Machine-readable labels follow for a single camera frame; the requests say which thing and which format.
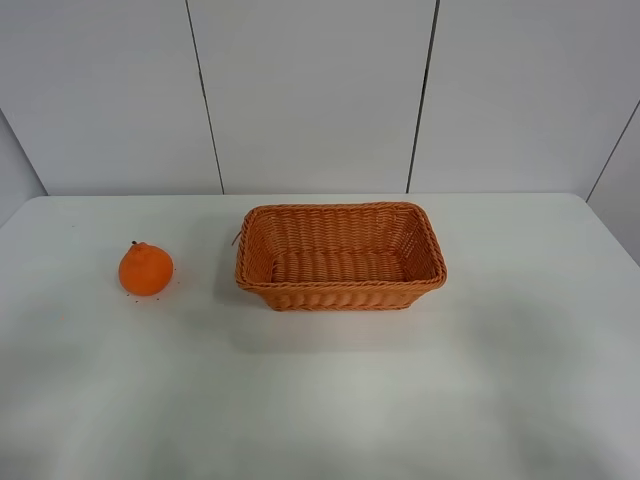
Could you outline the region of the orange mandarin with stem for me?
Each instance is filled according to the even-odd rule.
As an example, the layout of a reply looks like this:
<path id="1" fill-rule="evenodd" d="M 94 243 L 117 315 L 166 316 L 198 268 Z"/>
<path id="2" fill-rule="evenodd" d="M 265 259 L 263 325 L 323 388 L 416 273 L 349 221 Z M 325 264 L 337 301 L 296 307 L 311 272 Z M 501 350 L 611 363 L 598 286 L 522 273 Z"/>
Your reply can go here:
<path id="1" fill-rule="evenodd" d="M 153 296 L 164 290 L 174 273 L 171 256 L 163 249 L 133 241 L 118 267 L 118 279 L 126 292 Z"/>

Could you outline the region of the orange wicker basket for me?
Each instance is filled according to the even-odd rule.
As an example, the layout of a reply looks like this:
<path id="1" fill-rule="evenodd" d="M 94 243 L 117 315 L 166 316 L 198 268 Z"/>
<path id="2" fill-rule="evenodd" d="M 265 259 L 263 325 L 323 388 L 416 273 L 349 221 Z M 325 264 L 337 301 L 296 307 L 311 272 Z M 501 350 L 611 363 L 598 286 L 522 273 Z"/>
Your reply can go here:
<path id="1" fill-rule="evenodd" d="M 275 311 L 386 311 L 441 288 L 447 267 L 416 204 L 264 205 L 244 218 L 235 280 Z"/>

